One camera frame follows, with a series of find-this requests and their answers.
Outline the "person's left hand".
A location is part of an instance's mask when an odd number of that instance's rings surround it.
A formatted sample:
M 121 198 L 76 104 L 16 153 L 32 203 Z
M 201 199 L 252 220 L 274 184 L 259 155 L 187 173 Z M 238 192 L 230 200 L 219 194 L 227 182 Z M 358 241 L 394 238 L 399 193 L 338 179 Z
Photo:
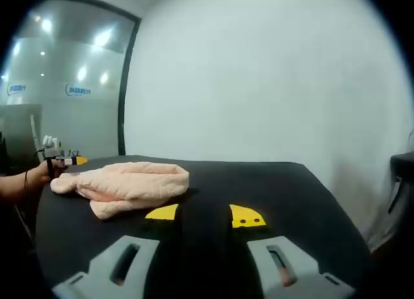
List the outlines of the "person's left hand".
M 47 159 L 43 161 L 37 168 L 38 176 L 43 183 L 49 183 L 54 178 L 59 177 L 68 166 L 62 160 Z

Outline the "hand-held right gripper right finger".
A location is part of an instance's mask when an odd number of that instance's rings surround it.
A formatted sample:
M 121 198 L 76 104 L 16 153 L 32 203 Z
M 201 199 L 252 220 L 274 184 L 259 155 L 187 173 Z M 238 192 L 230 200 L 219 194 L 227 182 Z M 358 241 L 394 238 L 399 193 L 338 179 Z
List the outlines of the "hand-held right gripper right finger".
M 236 298 L 351 298 L 355 289 L 328 272 L 263 216 L 230 204 L 228 264 Z

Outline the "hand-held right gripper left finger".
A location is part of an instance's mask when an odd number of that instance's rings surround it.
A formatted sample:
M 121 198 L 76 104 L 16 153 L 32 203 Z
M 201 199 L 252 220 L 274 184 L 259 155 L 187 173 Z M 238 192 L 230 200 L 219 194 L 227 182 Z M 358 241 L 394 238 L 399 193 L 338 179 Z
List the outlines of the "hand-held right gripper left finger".
M 122 236 L 52 290 L 57 298 L 169 298 L 179 288 L 180 210 L 162 206 L 145 216 L 137 237 Z

